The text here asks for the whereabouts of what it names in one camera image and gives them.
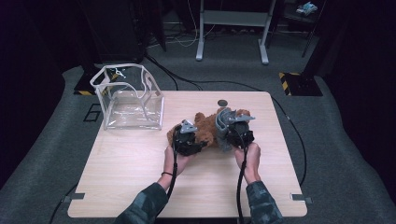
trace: white cable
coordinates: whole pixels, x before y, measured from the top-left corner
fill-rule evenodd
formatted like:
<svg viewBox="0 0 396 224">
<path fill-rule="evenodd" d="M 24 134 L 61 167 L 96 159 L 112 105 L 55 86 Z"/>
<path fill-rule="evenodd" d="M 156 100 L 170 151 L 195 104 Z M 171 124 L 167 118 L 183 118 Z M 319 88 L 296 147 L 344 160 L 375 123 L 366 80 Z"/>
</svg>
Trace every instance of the white cable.
<svg viewBox="0 0 396 224">
<path fill-rule="evenodd" d="M 221 0 L 221 4 L 220 4 L 220 11 L 222 11 L 222 2 L 223 0 Z M 213 28 L 215 28 L 216 25 L 213 25 L 212 28 L 210 28 L 210 30 L 206 33 L 206 35 L 204 37 L 206 37 L 207 35 L 209 35 L 209 33 L 213 30 Z"/>
<path fill-rule="evenodd" d="M 194 41 L 194 40 L 170 41 L 170 42 L 166 42 L 166 44 L 176 44 L 176 43 L 180 44 L 180 43 L 191 42 L 191 41 Z M 160 46 L 160 44 L 155 44 L 155 45 L 148 46 L 147 49 L 151 49 L 151 48 L 154 48 L 154 47 L 157 47 L 157 46 Z"/>
<path fill-rule="evenodd" d="M 197 40 L 197 36 L 198 36 L 197 25 L 196 25 L 196 23 L 195 23 L 194 17 L 192 16 L 192 11 L 191 11 L 191 6 L 190 6 L 190 0 L 188 0 L 187 3 L 189 4 L 189 11 L 190 11 L 190 15 L 191 15 L 191 18 L 192 18 L 192 22 L 194 23 L 195 38 L 194 38 L 193 40 L 184 40 L 184 41 L 180 41 L 180 40 L 178 40 L 178 39 L 175 37 L 175 40 L 177 40 L 177 42 L 178 42 L 181 46 L 183 46 L 183 47 L 189 47 L 189 46 L 191 46 L 191 45 Z M 183 45 L 183 44 L 182 44 L 182 42 L 190 42 L 190 41 L 192 41 L 192 42 L 191 42 L 189 45 Z"/>
</svg>

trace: camouflage sleeve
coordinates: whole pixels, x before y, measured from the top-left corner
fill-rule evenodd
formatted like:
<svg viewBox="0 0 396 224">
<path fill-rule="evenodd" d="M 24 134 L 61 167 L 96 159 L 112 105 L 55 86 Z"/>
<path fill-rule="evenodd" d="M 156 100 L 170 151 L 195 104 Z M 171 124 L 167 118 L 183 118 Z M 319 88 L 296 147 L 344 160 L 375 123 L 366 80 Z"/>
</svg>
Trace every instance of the camouflage sleeve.
<svg viewBox="0 0 396 224">
<path fill-rule="evenodd" d="M 153 183 L 136 195 L 131 205 L 116 218 L 114 223 L 154 223 L 156 216 L 167 203 L 168 197 L 163 187 Z"/>
<path fill-rule="evenodd" d="M 247 199 L 253 224 L 283 222 L 274 198 L 262 181 L 247 185 Z"/>
</svg>

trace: clear plastic box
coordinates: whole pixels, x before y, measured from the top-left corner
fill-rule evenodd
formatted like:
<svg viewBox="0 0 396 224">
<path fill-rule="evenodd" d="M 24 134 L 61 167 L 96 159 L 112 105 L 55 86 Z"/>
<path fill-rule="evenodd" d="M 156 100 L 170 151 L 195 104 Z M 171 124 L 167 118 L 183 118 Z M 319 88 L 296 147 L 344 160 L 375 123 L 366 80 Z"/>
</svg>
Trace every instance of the clear plastic box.
<svg viewBox="0 0 396 224">
<path fill-rule="evenodd" d="M 162 128 L 164 96 L 143 65 L 106 65 L 90 83 L 104 113 L 105 130 Z"/>
</svg>

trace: black curtain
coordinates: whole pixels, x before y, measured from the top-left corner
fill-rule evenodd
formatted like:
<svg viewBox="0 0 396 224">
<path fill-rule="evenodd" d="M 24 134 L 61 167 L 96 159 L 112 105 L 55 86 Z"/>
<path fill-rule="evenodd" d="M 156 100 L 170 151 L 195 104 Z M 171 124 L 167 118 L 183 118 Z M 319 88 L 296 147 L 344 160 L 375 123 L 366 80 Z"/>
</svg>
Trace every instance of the black curtain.
<svg viewBox="0 0 396 224">
<path fill-rule="evenodd" d="M 396 16 L 392 1 L 351 1 L 345 37 L 325 77 L 343 124 L 396 202 Z"/>
<path fill-rule="evenodd" d="M 62 98 L 62 73 L 83 64 L 89 69 L 97 53 L 75 1 L 1 1 L 0 18 L 3 186 Z"/>
</svg>

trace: human hand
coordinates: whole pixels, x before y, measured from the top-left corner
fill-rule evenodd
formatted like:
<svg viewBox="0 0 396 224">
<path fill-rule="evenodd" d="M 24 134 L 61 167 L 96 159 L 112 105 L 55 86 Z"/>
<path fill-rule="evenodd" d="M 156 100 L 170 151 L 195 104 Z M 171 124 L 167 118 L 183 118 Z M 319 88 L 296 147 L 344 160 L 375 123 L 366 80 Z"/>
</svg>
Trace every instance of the human hand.
<svg viewBox="0 0 396 224">
<path fill-rule="evenodd" d="M 164 152 L 165 159 L 163 162 L 163 171 L 165 173 L 172 174 L 174 169 L 174 150 L 172 147 L 168 146 Z M 190 156 L 182 156 L 177 154 L 177 175 L 180 175 L 184 169 L 186 168 L 187 164 L 195 158 L 196 154 Z M 172 176 L 169 174 L 163 174 L 160 179 L 157 181 L 165 190 L 167 190 L 171 184 Z"/>
<path fill-rule="evenodd" d="M 236 163 L 239 168 L 242 166 L 244 161 L 244 149 L 239 147 L 233 147 Z M 257 143 L 250 143 L 247 147 L 247 164 L 244 172 L 245 180 L 247 184 L 254 181 L 262 180 L 259 175 L 261 149 Z"/>
</svg>

